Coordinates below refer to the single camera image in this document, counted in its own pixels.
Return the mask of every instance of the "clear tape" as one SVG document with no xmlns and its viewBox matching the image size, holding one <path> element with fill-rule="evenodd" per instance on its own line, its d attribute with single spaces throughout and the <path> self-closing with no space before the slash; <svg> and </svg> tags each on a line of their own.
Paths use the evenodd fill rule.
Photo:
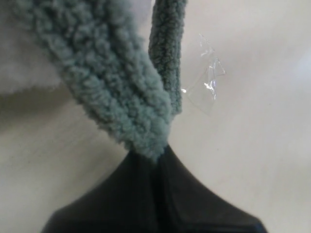
<svg viewBox="0 0 311 233">
<path fill-rule="evenodd" d="M 199 34 L 199 41 L 190 45 L 191 53 L 182 56 L 181 91 L 201 111 L 209 114 L 217 99 L 217 77 L 225 70 L 209 41 Z"/>
</svg>

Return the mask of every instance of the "green fleece strap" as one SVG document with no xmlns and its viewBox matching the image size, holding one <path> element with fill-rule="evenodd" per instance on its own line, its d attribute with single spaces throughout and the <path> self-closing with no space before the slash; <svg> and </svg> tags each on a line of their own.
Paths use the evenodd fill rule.
<svg viewBox="0 0 311 233">
<path fill-rule="evenodd" d="M 187 0 L 156 0 L 149 55 L 170 94 L 172 115 L 182 111 L 180 89 L 181 39 Z"/>
<path fill-rule="evenodd" d="M 143 50 L 128 2 L 15 0 L 14 7 L 99 128 L 156 159 L 167 145 L 174 94 Z"/>
</svg>

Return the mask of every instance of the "fuzzy fabric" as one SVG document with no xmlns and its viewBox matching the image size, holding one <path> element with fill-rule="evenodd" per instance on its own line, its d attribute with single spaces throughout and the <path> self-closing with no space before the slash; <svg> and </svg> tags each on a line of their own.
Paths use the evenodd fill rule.
<svg viewBox="0 0 311 233">
<path fill-rule="evenodd" d="M 151 0 L 128 0 L 138 26 L 151 13 Z M 52 90 L 61 83 L 54 65 L 17 26 L 10 9 L 13 0 L 0 0 L 0 96 L 33 87 Z"/>
<path fill-rule="evenodd" d="M 165 16 L 174 16 L 162 36 L 172 27 L 183 27 L 184 1 L 166 1 L 170 4 Z M 156 160 L 167 145 L 172 109 L 174 114 L 180 109 L 175 107 L 180 100 L 173 92 L 180 93 L 175 79 L 179 78 L 182 29 L 171 31 L 168 45 L 174 48 L 167 54 L 152 52 L 152 46 L 159 50 L 168 46 L 156 47 L 153 36 L 152 63 L 126 0 L 15 0 L 14 9 L 99 127 L 128 150 Z M 158 60 L 166 56 L 169 61 L 161 66 Z M 165 89 L 153 64 L 165 77 Z"/>
</svg>

